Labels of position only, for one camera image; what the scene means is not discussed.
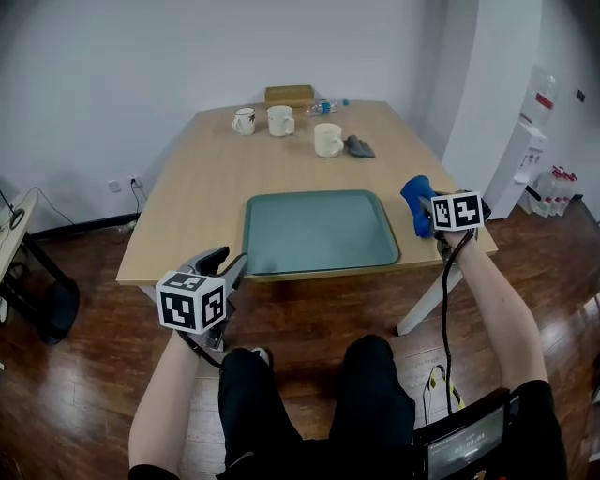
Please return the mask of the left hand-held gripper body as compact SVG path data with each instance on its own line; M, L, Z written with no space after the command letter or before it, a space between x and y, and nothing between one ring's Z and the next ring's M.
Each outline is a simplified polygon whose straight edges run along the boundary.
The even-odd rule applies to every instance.
M223 352L225 330L233 315L232 293L232 269L216 276L168 271L156 285L159 322Z

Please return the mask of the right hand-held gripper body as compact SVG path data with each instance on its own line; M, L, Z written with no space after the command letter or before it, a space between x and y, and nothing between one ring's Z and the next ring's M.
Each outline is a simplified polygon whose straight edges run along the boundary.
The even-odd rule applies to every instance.
M491 210L479 192L460 191L430 199L432 228L437 240L447 243L447 233L472 233L488 220Z

